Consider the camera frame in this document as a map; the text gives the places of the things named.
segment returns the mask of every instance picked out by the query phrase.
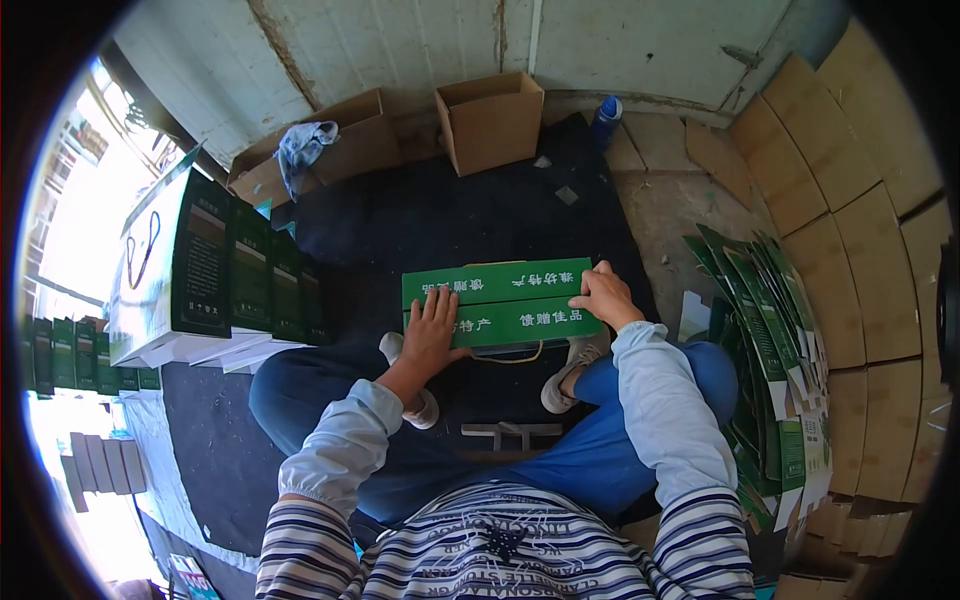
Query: white wall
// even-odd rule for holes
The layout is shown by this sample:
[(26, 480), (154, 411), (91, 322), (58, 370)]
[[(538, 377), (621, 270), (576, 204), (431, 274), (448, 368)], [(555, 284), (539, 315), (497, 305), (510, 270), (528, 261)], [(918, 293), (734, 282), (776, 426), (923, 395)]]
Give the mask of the white wall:
[[(143, 0), (114, 37), (160, 102), (228, 166), (280, 125), (361, 91), (383, 86), (388, 111), (410, 114), (432, 109), (438, 85), (510, 71), (531, 71), (557, 98), (592, 103), (590, 93), (612, 91), (628, 108), (723, 124), (788, 51), (832, 47), (846, 24), (838, 4)], [(721, 45), (764, 60), (748, 71)]]

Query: stack of green boxes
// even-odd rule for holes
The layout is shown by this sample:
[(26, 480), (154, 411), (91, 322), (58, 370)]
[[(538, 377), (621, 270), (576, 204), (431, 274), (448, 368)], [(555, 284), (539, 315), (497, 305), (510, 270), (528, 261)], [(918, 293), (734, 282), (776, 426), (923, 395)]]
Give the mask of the stack of green boxes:
[(460, 297), (453, 348), (510, 347), (599, 333), (603, 324), (567, 301), (580, 295), (589, 258), (474, 265), (405, 273), (402, 279), (403, 325), (413, 300), (430, 288), (447, 285)]
[[(702, 225), (684, 240), (727, 301), (713, 301), (708, 338), (733, 359), (739, 399), (723, 428), (741, 505), (757, 530), (827, 492), (827, 360), (799, 274), (780, 246), (726, 238)], [(777, 503), (764, 502), (775, 497)], [(800, 516), (808, 506), (801, 506)]]
[(124, 226), (110, 297), (111, 365), (180, 361), (237, 371), (325, 342), (319, 281), (304, 287), (291, 235), (274, 232), (192, 159), (165, 174)]
[(159, 390), (159, 370), (111, 367), (107, 334), (97, 332), (97, 320), (23, 320), (23, 383), (27, 390), (49, 398), (54, 388), (87, 390), (102, 396), (121, 391)]

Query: hand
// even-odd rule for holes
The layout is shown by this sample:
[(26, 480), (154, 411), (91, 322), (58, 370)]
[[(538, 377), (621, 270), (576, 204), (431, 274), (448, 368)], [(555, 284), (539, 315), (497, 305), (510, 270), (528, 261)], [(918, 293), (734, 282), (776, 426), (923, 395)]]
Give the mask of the hand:
[(616, 276), (610, 263), (601, 260), (592, 271), (584, 271), (580, 293), (567, 303), (570, 308), (586, 308), (591, 315), (609, 324), (614, 331), (634, 321), (644, 321), (639, 308), (630, 300), (630, 288)]
[(376, 382), (389, 388), (405, 408), (409, 406), (427, 381), (447, 365), (465, 356), (470, 348), (450, 349), (453, 326), (460, 298), (450, 294), (449, 286), (438, 292), (431, 288), (420, 312), (420, 300), (410, 305), (410, 323), (403, 338), (403, 350), (396, 362)]

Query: person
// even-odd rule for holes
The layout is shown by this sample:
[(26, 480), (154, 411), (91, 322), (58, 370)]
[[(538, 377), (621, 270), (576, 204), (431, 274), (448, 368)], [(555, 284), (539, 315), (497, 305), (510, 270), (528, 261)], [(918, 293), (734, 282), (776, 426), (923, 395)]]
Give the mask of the person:
[[(730, 360), (714, 345), (667, 343), (607, 261), (583, 273), (581, 293), (569, 305), (616, 340), (606, 327), (572, 339), (541, 400), (553, 413), (578, 401), (599, 408), (539, 457), (506, 467), (459, 461), (417, 430), (439, 414), (424, 385), (468, 355), (449, 349), (458, 297), (446, 286), (422, 308), (413, 302), (399, 346), (385, 336), (386, 371), (348, 348), (265, 363), (251, 408), (289, 458), (256, 597), (753, 597), (736, 469), (718, 428), (736, 398)], [(663, 511), (650, 554), (605, 519), (655, 485)], [(358, 506), (390, 526), (360, 559), (348, 528)]]

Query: white sneaker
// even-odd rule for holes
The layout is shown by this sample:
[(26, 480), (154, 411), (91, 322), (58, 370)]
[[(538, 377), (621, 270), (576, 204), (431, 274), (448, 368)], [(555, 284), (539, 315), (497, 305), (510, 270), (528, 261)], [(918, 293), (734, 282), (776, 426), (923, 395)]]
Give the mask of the white sneaker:
[[(387, 357), (387, 364), (392, 367), (403, 351), (403, 336), (395, 331), (384, 333), (380, 338), (380, 351)], [(418, 394), (423, 400), (423, 408), (415, 415), (403, 413), (403, 420), (418, 429), (429, 429), (440, 420), (440, 404), (429, 390), (420, 390)]]
[(565, 396), (560, 391), (560, 384), (573, 371), (574, 367), (586, 366), (610, 352), (610, 329), (604, 325), (603, 331), (588, 338), (567, 338), (570, 342), (570, 351), (566, 355), (566, 364), (546, 380), (540, 392), (540, 402), (543, 408), (554, 415), (570, 410), (579, 402), (577, 398)]

